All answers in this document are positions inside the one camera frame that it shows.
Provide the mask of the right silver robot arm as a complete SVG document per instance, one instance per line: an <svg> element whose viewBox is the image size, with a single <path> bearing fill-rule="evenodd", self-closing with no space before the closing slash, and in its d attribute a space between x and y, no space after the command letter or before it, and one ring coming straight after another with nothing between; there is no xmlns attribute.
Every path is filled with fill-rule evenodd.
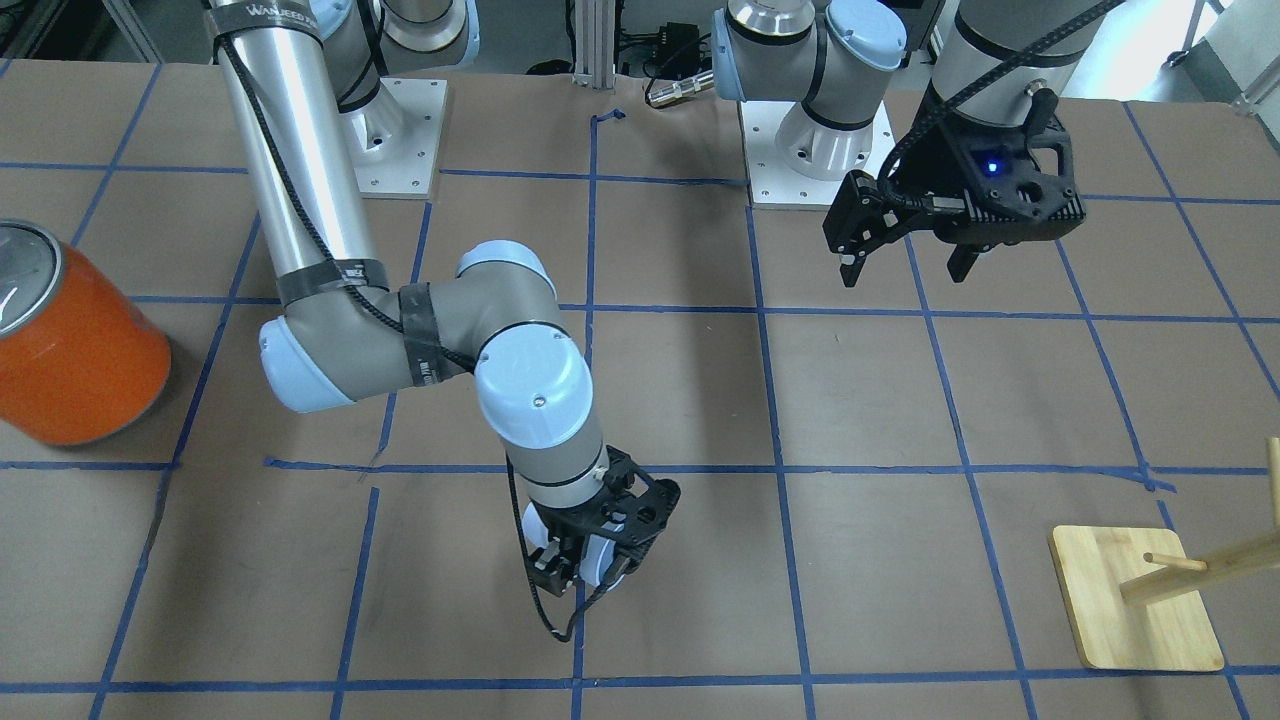
<svg viewBox="0 0 1280 720"><path fill-rule="evenodd" d="M608 591L634 571L678 502L604 441L593 379L536 254L509 240L466 252L454 278L392 290L357 183L378 163L429 160L434 142L390 95L387 68L471 56L470 1L207 1L283 314L259 334L276 397L297 413L470 373L530 509L529 579L553 594Z"/></svg>

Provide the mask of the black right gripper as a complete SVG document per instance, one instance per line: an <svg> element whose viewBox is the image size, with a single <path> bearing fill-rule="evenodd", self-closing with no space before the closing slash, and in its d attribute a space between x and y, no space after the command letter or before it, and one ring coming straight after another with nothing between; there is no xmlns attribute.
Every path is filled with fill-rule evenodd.
<svg viewBox="0 0 1280 720"><path fill-rule="evenodd" d="M538 507L552 539L563 538L572 550L584 536L590 534L616 542L614 561L605 579L595 588L598 591L614 588L623 577L637 569L657 537L667 528L681 497L675 480L649 475L628 454L609 445L604 447L604 452L608 465L598 465L579 479L579 483L586 484L586 497L581 502L556 507L530 501ZM535 583L541 573L529 557L532 548L524 560L525 571L529 580L543 589Z"/></svg>

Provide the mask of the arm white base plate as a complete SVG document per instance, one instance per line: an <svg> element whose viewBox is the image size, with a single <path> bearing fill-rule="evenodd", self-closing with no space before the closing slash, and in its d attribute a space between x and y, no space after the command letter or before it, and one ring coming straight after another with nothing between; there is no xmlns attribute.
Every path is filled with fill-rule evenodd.
<svg viewBox="0 0 1280 720"><path fill-rule="evenodd" d="M860 129L832 129L797 102L740 104L751 202L760 209L828 208L851 170L877 176L895 146L884 105Z"/></svg>
<svg viewBox="0 0 1280 720"><path fill-rule="evenodd" d="M444 79L384 78L370 101L339 114L364 197L430 199L447 99Z"/></svg>

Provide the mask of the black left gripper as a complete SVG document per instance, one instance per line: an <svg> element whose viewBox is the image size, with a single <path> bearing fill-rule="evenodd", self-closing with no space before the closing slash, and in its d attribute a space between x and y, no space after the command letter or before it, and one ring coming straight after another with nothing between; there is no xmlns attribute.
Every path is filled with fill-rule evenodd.
<svg viewBox="0 0 1280 720"><path fill-rule="evenodd" d="M1030 115L1019 126L951 111L905 150L890 181L904 196L933 197L929 211L887 199L863 170L845 176L823 222L844 287L858 284L870 252L908 232L931 231L955 245L946 268L963 283L991 247L1057 240L1084 222L1071 138L1055 114L1059 96L1037 90L1028 99Z"/></svg>

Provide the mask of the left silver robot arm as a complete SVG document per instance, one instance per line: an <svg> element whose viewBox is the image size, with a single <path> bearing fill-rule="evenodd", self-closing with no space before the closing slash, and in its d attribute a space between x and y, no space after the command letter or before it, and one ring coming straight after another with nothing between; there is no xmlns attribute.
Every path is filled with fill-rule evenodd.
<svg viewBox="0 0 1280 720"><path fill-rule="evenodd" d="M1060 94L1111 1L961 1L909 131L877 170L829 146L864 149L908 28L879 1L727 1L710 32L717 94L786 101L777 143L795 170L838 181L823 232L856 284L867 259L929 231L950 243L951 279L1001 245L1055 241L1085 206Z"/></svg>

